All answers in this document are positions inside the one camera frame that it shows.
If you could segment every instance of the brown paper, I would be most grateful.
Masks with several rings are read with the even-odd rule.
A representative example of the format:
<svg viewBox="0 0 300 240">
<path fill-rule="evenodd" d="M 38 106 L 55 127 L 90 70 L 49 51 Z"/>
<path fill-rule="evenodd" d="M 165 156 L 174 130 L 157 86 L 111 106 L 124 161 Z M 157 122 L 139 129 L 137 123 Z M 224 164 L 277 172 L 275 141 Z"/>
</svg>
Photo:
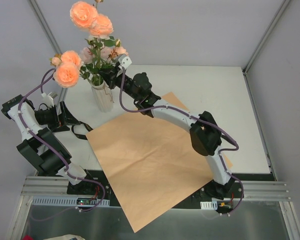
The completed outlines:
<svg viewBox="0 0 300 240">
<path fill-rule="evenodd" d="M 189 133 L 165 120 L 125 113 L 86 136 L 134 232 L 213 179 Z"/>
</svg>

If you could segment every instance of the tabletop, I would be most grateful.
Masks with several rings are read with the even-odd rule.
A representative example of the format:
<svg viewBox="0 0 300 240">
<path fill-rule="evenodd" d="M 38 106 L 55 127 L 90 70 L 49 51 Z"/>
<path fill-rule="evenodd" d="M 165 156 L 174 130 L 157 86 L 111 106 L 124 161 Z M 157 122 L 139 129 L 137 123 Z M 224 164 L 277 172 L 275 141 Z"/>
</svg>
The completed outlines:
<svg viewBox="0 0 300 240">
<path fill-rule="evenodd" d="M 238 142 L 239 151 L 225 152 L 233 163 L 234 173 L 270 172 L 240 67 L 131 65 L 126 74 L 133 77 L 142 72 L 147 73 L 156 95 L 173 92 L 192 113 L 210 112 L 218 126 Z M 113 109 L 100 112 L 90 84 L 80 79 L 75 87 L 68 89 L 65 104 L 75 118 L 97 128 L 125 112 L 119 104 L 119 89 L 113 89 L 112 94 Z M 131 97 L 124 93 L 122 99 L 127 108 L 135 108 Z M 75 131 L 87 132 L 82 125 L 76 126 Z M 72 155 L 72 162 L 88 170 L 102 169 L 87 140 L 76 138 L 70 131 L 56 136 Z M 222 146 L 230 147 L 225 141 Z"/>
</svg>

